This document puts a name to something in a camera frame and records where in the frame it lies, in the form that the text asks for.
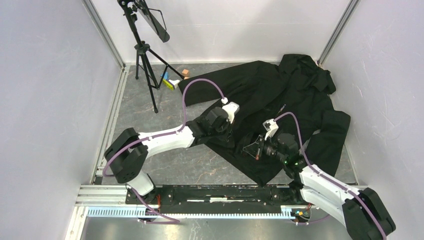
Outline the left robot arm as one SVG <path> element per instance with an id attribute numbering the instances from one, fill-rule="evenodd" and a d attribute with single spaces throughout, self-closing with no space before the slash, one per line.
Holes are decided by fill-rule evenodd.
<path id="1" fill-rule="evenodd" d="M 157 198 L 157 190 L 149 175 L 142 171 L 145 160 L 170 150 L 203 145 L 210 140 L 226 140 L 238 111 L 239 105 L 230 102 L 175 128 L 140 133 L 132 127 L 127 128 L 104 153 L 107 163 L 103 170 L 111 170 L 118 183 L 128 184 L 138 192 L 140 200 L 151 204 Z"/>

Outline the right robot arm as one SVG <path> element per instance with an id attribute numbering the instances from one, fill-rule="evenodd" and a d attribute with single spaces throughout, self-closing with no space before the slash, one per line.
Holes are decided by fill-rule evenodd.
<path id="1" fill-rule="evenodd" d="M 396 224 L 373 189 L 359 189 L 307 163 L 294 135 L 281 133 L 275 138 L 261 134 L 243 147 L 257 161 L 277 160 L 293 181 L 289 199 L 295 204 L 310 203 L 340 222 L 353 240 L 385 240 Z"/>

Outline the black jacket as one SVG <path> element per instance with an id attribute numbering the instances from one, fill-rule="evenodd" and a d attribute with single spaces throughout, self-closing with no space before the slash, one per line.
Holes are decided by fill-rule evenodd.
<path id="1" fill-rule="evenodd" d="M 187 106 L 207 101 L 217 106 L 222 96 L 239 105 L 232 125 L 234 142 L 212 139 L 206 145 L 258 185 L 266 185 L 283 169 L 277 160 L 255 160 L 242 150 L 265 132 L 263 122 L 269 119 L 277 119 L 279 132 L 306 144 L 311 163 L 336 174 L 351 117 L 334 109 L 331 73 L 309 55 L 285 54 L 279 64 L 248 62 L 185 79 L 178 86 Z"/>

